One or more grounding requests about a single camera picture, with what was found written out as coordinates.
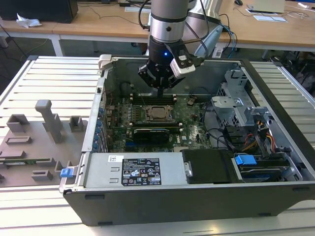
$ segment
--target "power supply label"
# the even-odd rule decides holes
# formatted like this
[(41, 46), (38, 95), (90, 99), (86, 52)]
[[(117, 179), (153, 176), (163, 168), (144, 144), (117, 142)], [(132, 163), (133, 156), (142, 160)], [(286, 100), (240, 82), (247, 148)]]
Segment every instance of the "power supply label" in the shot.
[(161, 184), (161, 172), (158, 158), (123, 159), (123, 186)]

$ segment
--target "red wire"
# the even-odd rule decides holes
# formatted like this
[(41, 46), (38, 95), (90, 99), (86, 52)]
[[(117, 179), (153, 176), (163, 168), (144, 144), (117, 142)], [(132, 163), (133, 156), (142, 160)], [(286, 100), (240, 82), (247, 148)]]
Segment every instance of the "red wire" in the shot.
[(252, 136), (253, 134), (249, 134), (246, 138), (245, 138), (245, 145), (247, 144), (247, 139)]

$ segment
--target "barcode sticker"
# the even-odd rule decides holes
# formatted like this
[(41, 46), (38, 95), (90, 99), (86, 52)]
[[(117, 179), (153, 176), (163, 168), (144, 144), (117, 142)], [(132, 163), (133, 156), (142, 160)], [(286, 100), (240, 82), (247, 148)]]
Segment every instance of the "barcode sticker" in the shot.
[(124, 156), (114, 156), (114, 155), (109, 155), (108, 156), (108, 162), (122, 162)]

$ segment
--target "aluminum profile table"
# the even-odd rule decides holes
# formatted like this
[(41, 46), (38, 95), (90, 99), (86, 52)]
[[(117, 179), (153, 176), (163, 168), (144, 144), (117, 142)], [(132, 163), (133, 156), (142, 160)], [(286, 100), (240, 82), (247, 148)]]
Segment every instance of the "aluminum profile table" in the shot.
[[(77, 114), (88, 120), (99, 78), (98, 58), (39, 57), (27, 61), (0, 96), (0, 137), (13, 113), (28, 120), (42, 120), (34, 106), (38, 99), (51, 99), (61, 119)], [(293, 120), (310, 141), (314, 101), (283, 68), (252, 62)], [(254, 94), (261, 105), (262, 100)], [(109, 235), (109, 236), (310, 236), (315, 235), (315, 201), (303, 201), (276, 217), (240, 218), (144, 225), (87, 227), (67, 204), (58, 186), (30, 191), (0, 188), (0, 235)]]
[[(253, 67), (281, 103), (286, 112), (315, 148), (315, 100), (284, 67), (272, 62), (252, 62)], [(264, 102), (253, 91), (261, 106)]]

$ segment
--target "wooden desk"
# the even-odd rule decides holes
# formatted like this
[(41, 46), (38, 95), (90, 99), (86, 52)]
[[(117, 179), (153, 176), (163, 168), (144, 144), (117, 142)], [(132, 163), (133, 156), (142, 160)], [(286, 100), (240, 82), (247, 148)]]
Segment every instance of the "wooden desk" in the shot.
[[(19, 26), (15, 21), (3, 21), (3, 27), (13, 37), (27, 38), (48, 38), (52, 41), (56, 56), (64, 55), (60, 45), (61, 39), (70, 40), (90, 40), (96, 41), (114, 41), (114, 42), (135, 42), (147, 43), (149, 33), (138, 25), (137, 12), (125, 12), (124, 7), (114, 6), (94, 6), (92, 4), (78, 4), (78, 14), (71, 24), (61, 24), (54, 22), (43, 22), (40, 27), (31, 27), (29, 29)], [(149, 14), (143, 12), (142, 21), (148, 21)], [(0, 36), (7, 36), (0, 30)]]
[[(250, 15), (245, 9), (248, 8), (247, 4), (252, 2), (253, 0), (243, 0), (243, 6), (238, 9), (245, 15)], [(285, 16), (288, 23), (258, 21), (253, 16), (244, 16), (237, 9), (233, 10), (237, 5), (232, 0), (223, 0), (220, 14), (225, 13), (229, 16), (231, 30), (238, 37), (238, 48), (315, 51), (315, 12), (288, 7), (290, 5), (301, 8), (293, 1), (286, 1), (285, 5), (284, 14), (288, 11), (300, 11), (307, 13), (310, 18), (301, 19), (293, 14), (296, 18)], [(225, 16), (221, 16), (221, 20), (227, 25)], [(217, 48), (225, 47), (228, 41), (228, 34), (222, 33)]]
[[(148, 21), (148, 16), (149, 14), (142, 14), (142, 21), (144, 23)], [(53, 33), (148, 39), (148, 32), (143, 30), (138, 24), (138, 13), (125, 12), (125, 8), (119, 7), (119, 5), (90, 7), (79, 6), (78, 14), (72, 23), (58, 23), (54, 27)]]
[[(250, 15), (245, 8), (247, 8), (247, 4), (252, 3), (252, 0), (243, 0), (243, 3), (243, 6), (238, 7), (238, 9), (245, 15)], [(18, 26), (15, 21), (4, 21), (3, 26), (14, 37), (48, 38), (52, 40), (57, 56), (63, 56), (60, 46), (61, 39), (147, 43), (149, 34), (137, 25), (138, 13), (125, 12), (125, 8), (118, 5), (93, 6), (82, 3), (79, 3), (79, 5), (78, 14), (71, 24), (43, 22), (41, 27), (26, 29)], [(286, 5), (299, 7), (297, 2), (287, 1)], [(220, 14), (225, 13), (229, 16), (230, 27), (238, 36), (238, 48), (315, 51), (315, 12), (286, 6), (286, 10), (305, 12), (310, 18), (301, 19), (286, 16), (288, 23), (264, 22), (256, 20), (253, 16), (243, 16), (238, 10), (233, 10), (236, 6), (233, 0), (223, 0)], [(101, 17), (111, 17), (100, 19), (92, 9)], [(121, 16), (136, 24), (113, 16)], [(148, 21), (148, 16), (147, 13), (142, 14), (143, 22)], [(227, 25), (226, 17), (222, 16), (221, 19)], [(0, 36), (6, 36), (5, 32), (0, 30)], [(216, 52), (226, 47), (228, 41), (228, 34), (222, 33), (215, 49)]]

